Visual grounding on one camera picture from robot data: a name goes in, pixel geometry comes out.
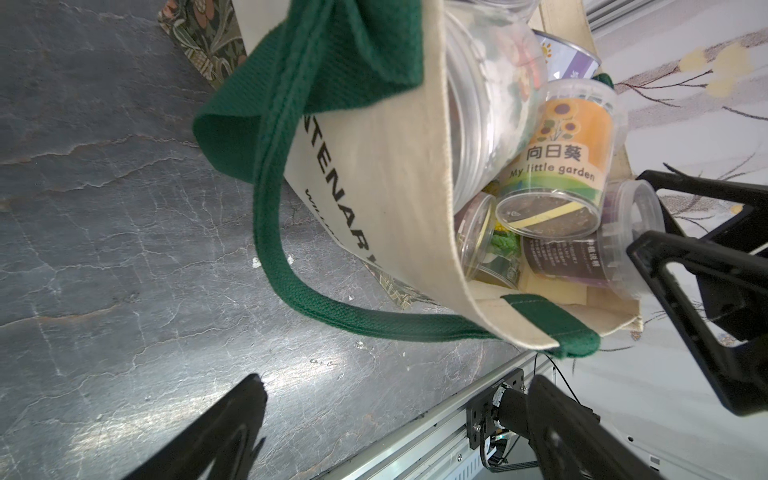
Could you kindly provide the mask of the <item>purple label metal can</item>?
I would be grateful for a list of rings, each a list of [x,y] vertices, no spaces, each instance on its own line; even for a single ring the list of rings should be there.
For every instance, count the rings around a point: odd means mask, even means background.
[[[592,52],[568,40],[534,30],[547,65],[550,82],[563,79],[591,79],[601,66]]]

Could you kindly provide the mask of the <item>orange sunflower seed cup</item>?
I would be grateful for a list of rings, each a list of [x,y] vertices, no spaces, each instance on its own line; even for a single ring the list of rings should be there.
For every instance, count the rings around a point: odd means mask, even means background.
[[[500,182],[498,223],[542,240],[594,233],[626,132],[626,112],[609,85],[593,79],[549,84],[541,120]]]

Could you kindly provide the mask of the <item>yellow green seed cup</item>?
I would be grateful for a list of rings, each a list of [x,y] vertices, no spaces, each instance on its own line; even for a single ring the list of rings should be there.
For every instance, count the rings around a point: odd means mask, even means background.
[[[467,281],[516,289],[520,275],[520,237],[496,218],[496,198],[481,192],[455,216],[457,253]]]

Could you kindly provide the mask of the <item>large strawberry label jar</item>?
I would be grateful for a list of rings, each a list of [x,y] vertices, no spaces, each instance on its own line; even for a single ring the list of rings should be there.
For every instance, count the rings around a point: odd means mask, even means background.
[[[526,147],[541,116],[547,66],[527,22],[502,8],[445,3],[453,210]]]

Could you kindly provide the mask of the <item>clear lid green seed cup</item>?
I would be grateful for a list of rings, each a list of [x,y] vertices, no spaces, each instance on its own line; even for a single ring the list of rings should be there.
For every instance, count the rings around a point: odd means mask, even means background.
[[[601,224],[588,236],[572,240],[521,241],[523,256],[538,275],[612,290],[638,300],[650,289],[627,254],[643,233],[664,230],[661,203],[645,180],[607,186]]]

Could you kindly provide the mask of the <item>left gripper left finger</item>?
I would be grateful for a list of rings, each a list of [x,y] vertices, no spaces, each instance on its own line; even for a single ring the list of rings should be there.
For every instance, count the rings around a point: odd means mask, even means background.
[[[129,479],[246,479],[265,440],[259,437],[268,395],[250,374]]]

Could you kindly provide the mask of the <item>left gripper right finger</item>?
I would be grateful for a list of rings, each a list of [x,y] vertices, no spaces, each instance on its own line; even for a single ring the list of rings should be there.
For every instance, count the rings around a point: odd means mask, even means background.
[[[658,479],[588,411],[542,375],[527,395],[528,431],[545,479]]]

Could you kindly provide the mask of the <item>cream canvas tote bag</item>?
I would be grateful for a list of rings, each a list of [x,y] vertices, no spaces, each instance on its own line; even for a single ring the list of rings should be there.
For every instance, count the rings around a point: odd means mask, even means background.
[[[409,342],[499,338],[586,357],[640,321],[613,294],[553,282],[535,293],[460,271],[452,230],[439,1],[295,1],[198,112],[195,139],[219,172],[253,187],[257,258],[292,309],[357,335]],[[366,310],[326,297],[289,265],[285,183],[348,252],[443,307]]]

